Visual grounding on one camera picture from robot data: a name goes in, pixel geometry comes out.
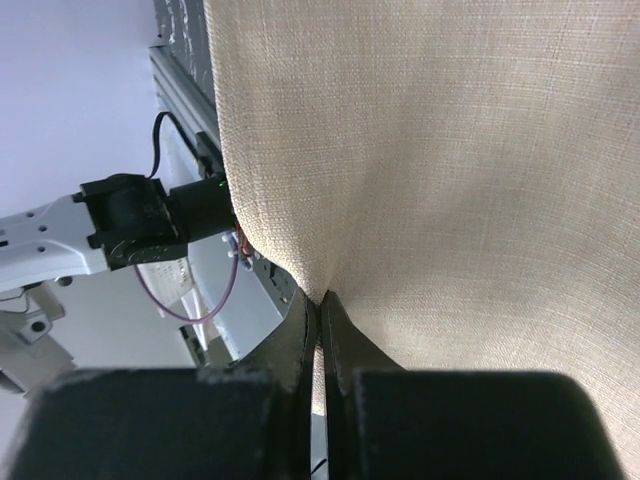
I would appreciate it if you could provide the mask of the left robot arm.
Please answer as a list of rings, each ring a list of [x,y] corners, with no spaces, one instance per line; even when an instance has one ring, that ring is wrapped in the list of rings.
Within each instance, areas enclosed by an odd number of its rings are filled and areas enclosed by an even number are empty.
[[[173,261],[236,220],[222,175],[165,190],[116,174],[1,221],[1,289]]]

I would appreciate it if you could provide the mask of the beige cloth napkin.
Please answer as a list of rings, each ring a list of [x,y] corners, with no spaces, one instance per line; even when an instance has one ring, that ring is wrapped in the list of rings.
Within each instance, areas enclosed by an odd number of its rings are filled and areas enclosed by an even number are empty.
[[[253,246],[406,367],[565,373],[639,475],[639,5],[209,1]]]

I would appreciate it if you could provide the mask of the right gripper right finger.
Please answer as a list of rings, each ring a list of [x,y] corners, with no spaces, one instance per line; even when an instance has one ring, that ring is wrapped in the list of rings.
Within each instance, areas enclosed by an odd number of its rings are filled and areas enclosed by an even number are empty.
[[[586,392],[544,371],[407,370],[328,292],[319,308],[332,479],[620,479]]]

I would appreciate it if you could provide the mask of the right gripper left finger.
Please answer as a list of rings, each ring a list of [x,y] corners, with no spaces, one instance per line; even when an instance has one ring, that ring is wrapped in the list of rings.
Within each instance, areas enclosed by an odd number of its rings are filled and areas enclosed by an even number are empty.
[[[315,308],[296,293],[279,326],[220,368],[94,369],[31,401],[5,479],[306,479]]]

